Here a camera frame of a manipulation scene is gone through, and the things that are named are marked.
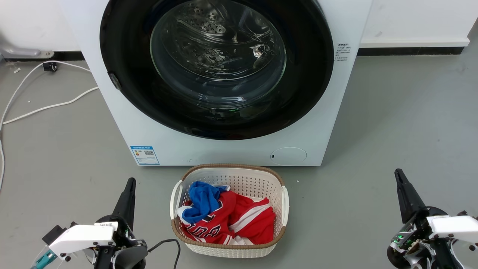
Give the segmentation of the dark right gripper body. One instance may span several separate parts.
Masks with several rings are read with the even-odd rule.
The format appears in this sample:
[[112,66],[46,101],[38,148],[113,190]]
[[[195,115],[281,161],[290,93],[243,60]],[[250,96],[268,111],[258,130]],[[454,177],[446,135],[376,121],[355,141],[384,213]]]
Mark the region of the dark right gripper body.
[[425,209],[414,213],[394,235],[387,248],[389,262],[397,269],[462,269],[452,247],[453,235],[432,234],[430,220],[447,215],[440,209]]

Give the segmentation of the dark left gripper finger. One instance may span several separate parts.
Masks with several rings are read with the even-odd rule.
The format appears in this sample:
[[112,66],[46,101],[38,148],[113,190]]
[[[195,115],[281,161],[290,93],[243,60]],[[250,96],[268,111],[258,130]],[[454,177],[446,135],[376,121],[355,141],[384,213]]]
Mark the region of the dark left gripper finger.
[[124,193],[122,192],[118,201],[117,201],[117,204],[113,210],[113,215],[115,216],[121,216],[123,217],[123,214],[124,214],[124,202],[125,202],[125,195]]
[[134,211],[136,203],[136,179],[129,178],[123,191],[125,195],[123,217],[127,221],[130,229],[134,228]]

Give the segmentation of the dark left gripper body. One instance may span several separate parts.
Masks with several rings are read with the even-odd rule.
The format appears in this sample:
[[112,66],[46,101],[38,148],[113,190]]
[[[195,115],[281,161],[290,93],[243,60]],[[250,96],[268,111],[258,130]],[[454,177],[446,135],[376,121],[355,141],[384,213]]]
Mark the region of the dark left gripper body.
[[96,257],[94,269],[143,269],[148,255],[145,240],[133,235],[134,216],[109,215],[100,218],[98,223],[117,222],[118,228],[112,238],[104,245],[94,247]]

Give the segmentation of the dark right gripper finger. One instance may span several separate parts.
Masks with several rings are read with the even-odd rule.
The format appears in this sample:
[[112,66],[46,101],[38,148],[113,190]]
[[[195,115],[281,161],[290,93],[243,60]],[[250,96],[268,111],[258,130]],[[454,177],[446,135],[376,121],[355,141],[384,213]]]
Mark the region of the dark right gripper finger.
[[395,170],[395,180],[397,184],[397,196],[400,207],[400,214],[402,223],[405,224],[414,214],[413,201],[410,200],[408,191],[410,189],[410,182],[405,176],[403,170]]
[[409,198],[410,200],[412,200],[413,202],[413,208],[414,208],[414,214],[422,209],[425,209],[426,206],[425,206],[425,203],[422,201],[421,197],[419,196],[418,192],[416,191],[416,189],[413,187],[413,184],[411,184],[410,186],[410,189],[408,191],[408,194],[409,194]]

